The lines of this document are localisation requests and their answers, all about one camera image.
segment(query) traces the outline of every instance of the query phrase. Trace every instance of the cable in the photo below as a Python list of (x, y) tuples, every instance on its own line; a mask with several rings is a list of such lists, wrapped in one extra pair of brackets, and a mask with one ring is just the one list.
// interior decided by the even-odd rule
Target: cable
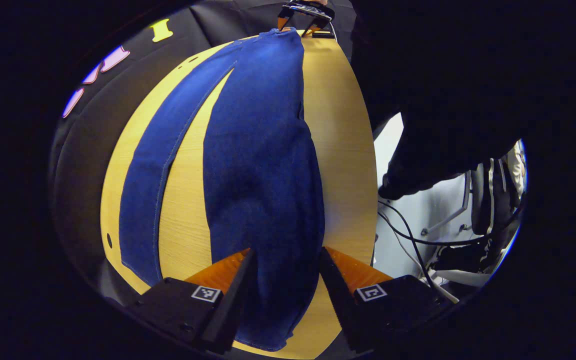
[[(388, 220), (388, 218), (386, 217), (386, 215), (382, 214), (381, 212), (377, 212), (377, 214), (380, 217), (382, 217), (387, 223), (389, 223), (389, 224), (391, 223), (390, 220)], [(404, 225), (406, 226), (406, 229), (408, 230), (410, 237), (412, 237), (412, 230), (410, 230), (410, 226), (406, 222), (405, 219), (404, 219)], [(421, 253), (419, 252), (419, 248), (415, 242), (412, 243), (412, 246), (414, 248), (414, 252), (416, 253), (417, 259), (419, 259), (419, 265), (421, 265), (424, 262), (424, 259), (421, 257)], [(431, 284), (431, 283), (434, 284), (434, 281), (430, 278), (430, 275), (428, 275), (428, 271), (426, 270), (426, 268), (422, 266), (421, 271), (423, 272), (423, 276), (425, 276), (425, 279), (428, 281), (428, 284)], [(434, 291), (437, 292), (439, 295), (443, 295), (443, 293), (441, 291), (439, 291), (436, 287), (432, 286), (432, 289), (434, 289)]]
[[(384, 220), (388, 221), (388, 216), (382, 214), (381, 212), (377, 212), (377, 214), (379, 216), (381, 216)], [(432, 287), (435, 290), (439, 291), (441, 293), (442, 296), (448, 298), (448, 300), (452, 301), (452, 303), (457, 304), (459, 303), (459, 299), (457, 297), (455, 297), (453, 294), (451, 294), (450, 292), (448, 292), (446, 289), (444, 289), (443, 287), (441, 287), (440, 285), (438, 285), (435, 281), (433, 281), (430, 278), (430, 275), (428, 275), (428, 271), (426, 270), (426, 268), (420, 263), (423, 262), (423, 259), (421, 258), (421, 255), (419, 253), (419, 251), (417, 251), (417, 255), (419, 256), (419, 261), (417, 261), (414, 257), (412, 257), (412, 255), (410, 255), (410, 253), (406, 250), (406, 248), (404, 247), (404, 244), (402, 244), (402, 240), (400, 240), (400, 237), (398, 237), (397, 232), (393, 231), (393, 234), (395, 235), (395, 237), (397, 238), (397, 242), (399, 243), (399, 246), (401, 246), (401, 249), (404, 251), (404, 253), (406, 253), (406, 255), (410, 258), (410, 260), (412, 260), (412, 262), (414, 262), (416, 264), (416, 266), (419, 267), (419, 269), (421, 270), (421, 272), (423, 273), (423, 275), (426, 276), (426, 278), (424, 278), (423, 280), (426, 281), (426, 283), (428, 283), (428, 281), (430, 280), (430, 283), (428, 283), (428, 287)]]
[[(404, 224), (406, 225), (406, 227), (408, 228), (408, 223), (406, 222), (406, 219), (404, 218), (404, 216), (402, 215), (401, 212), (399, 212), (397, 209), (395, 209), (394, 207), (392, 207), (391, 205), (388, 205), (388, 203), (385, 203), (381, 200), (377, 201), (378, 203), (382, 204), (382, 205), (386, 205), (386, 207), (389, 207), (390, 209), (393, 209), (397, 215), (399, 215), (399, 217), (402, 219), (402, 221), (404, 222)], [(422, 239), (416, 239), (413, 235), (412, 232), (410, 231), (410, 228), (408, 228), (408, 233), (410, 236), (402, 234), (399, 230), (397, 230), (393, 224), (391, 224), (391, 222), (388, 219), (386, 220), (386, 223), (388, 223), (388, 225), (390, 226), (390, 228), (397, 234), (401, 235), (403, 238), (411, 240), (414, 243), (419, 243), (419, 244), (425, 244), (425, 245), (432, 245), (432, 246), (459, 246), (459, 245), (471, 245), (471, 244), (475, 244), (478, 242), (481, 242), (483, 240), (487, 240), (487, 239), (491, 239), (492, 237), (498, 235), (501, 231), (505, 230), (508, 226), (510, 226), (510, 224), (515, 221), (515, 219), (517, 218), (517, 216), (519, 215), (519, 212), (521, 212), (524, 209), (524, 206), (526, 204), (525, 201), (525, 197), (522, 196), (521, 201), (519, 202), (519, 207), (517, 207), (517, 210), (514, 211), (514, 213), (510, 216), (510, 218), (508, 219), (508, 221), (506, 221), (506, 223), (501, 227), (498, 228), (496, 230), (491, 231), (489, 234), (487, 235), (483, 235), (481, 237), (476, 237), (474, 239), (469, 239), (469, 240), (464, 240), (464, 241), (425, 241)]]
[(334, 41), (336, 41), (336, 43), (339, 43), (339, 41), (337, 40), (337, 33), (335, 32), (335, 27), (332, 24), (332, 21), (329, 22), (330, 24), (330, 30), (332, 30), (332, 35), (334, 35)]

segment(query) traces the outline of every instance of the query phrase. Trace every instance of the person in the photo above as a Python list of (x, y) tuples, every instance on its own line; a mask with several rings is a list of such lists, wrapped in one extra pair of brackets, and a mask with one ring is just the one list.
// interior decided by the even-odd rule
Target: person
[(532, 88), (519, 80), (533, 69), (514, 58), (531, 44), (521, 40), (525, 23), (505, 26), (515, 19), (512, 6), (455, 11), (449, 3), (400, 0), (375, 11), (374, 2), (350, 2), (350, 64), (373, 137), (398, 113), (404, 126), (378, 190), (382, 198), (430, 189), (499, 159), (535, 122), (528, 116)]
[(519, 206), (524, 194), (526, 170), (521, 159), (519, 141), (500, 159), (489, 159), (482, 164), (482, 172), (487, 178), (485, 190), (490, 189), (492, 201), (478, 216), (491, 219), (473, 226), (479, 235), (494, 233), (484, 241), (464, 246), (439, 246), (426, 264), (435, 271), (461, 270), (466, 272), (491, 274), (500, 261), (501, 251), (509, 244), (519, 228), (521, 216), (508, 224)]

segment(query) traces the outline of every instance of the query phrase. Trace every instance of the yellow letter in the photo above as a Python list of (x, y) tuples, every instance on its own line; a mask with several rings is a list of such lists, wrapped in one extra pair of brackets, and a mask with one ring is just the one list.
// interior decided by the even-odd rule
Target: yellow letter
[(172, 36), (172, 31), (169, 30), (167, 25), (168, 20), (170, 19), (165, 18), (162, 21), (156, 22), (154, 25), (150, 26), (153, 32), (155, 32), (155, 37), (152, 38), (153, 43), (157, 43)]

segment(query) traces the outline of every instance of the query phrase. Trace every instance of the white sleeve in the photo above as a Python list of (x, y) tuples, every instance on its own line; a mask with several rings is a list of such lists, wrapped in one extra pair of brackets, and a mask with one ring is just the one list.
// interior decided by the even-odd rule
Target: white sleeve
[(522, 161), (519, 141), (517, 141), (508, 152), (508, 169), (510, 170), (512, 183), (514, 184), (515, 189), (517, 189), (519, 198), (521, 198), (524, 193), (524, 162)]

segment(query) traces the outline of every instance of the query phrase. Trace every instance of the black cloth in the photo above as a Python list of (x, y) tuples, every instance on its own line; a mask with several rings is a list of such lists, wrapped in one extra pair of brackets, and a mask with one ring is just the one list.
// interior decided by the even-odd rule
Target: black cloth
[(352, 68), (373, 134), (402, 113), (404, 131), (382, 196), (397, 199), (507, 153), (537, 126), (544, 96), (560, 89), (562, 63), (548, 54), (563, 36), (531, 19), (547, 5), (425, 4), (352, 0)]

